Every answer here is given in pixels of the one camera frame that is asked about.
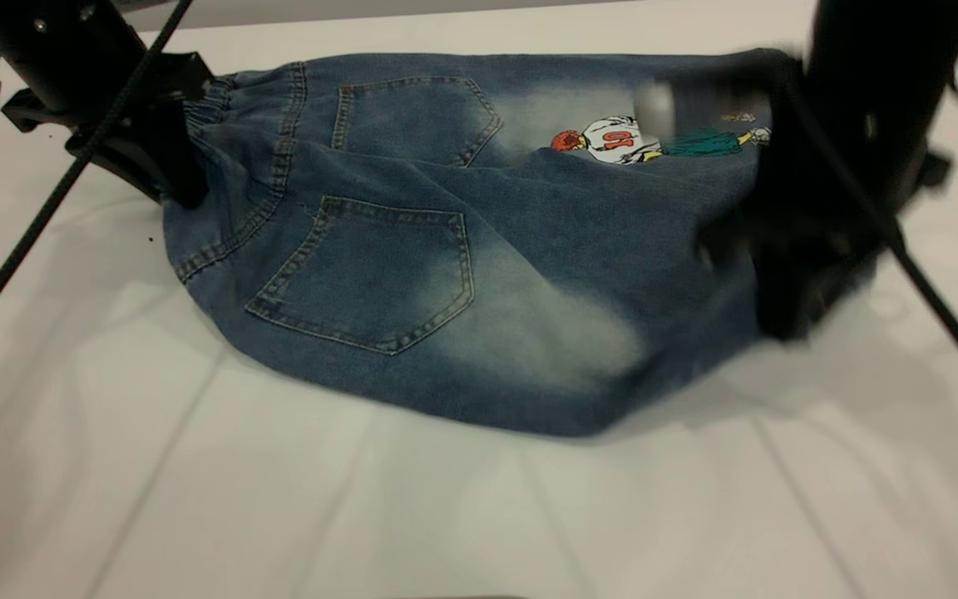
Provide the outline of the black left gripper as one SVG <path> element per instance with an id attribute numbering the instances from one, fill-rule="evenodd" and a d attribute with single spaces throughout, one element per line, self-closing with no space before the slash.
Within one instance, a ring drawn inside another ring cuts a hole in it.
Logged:
<path id="1" fill-rule="evenodd" d="M 2 106 L 22 133 L 45 124 L 75 133 L 94 131 L 141 63 L 140 57 L 115 64 L 99 57 L 49 58 L 19 51 L 1 58 L 27 85 Z M 160 202 L 163 190 L 182 207 L 197 208 L 208 194 L 208 182 L 190 141 L 183 103 L 202 98 L 213 80 L 196 52 L 157 54 L 91 163 L 149 200 Z"/>

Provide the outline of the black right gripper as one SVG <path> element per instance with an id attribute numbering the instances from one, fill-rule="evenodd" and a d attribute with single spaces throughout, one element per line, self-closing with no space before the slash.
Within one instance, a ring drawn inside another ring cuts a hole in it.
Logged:
<path id="1" fill-rule="evenodd" d="M 927 141 L 773 141 L 748 194 L 697 228 L 695 251 L 715 268 L 752 259 L 764 336 L 799 341 L 873 283 L 898 217 L 953 170 Z"/>

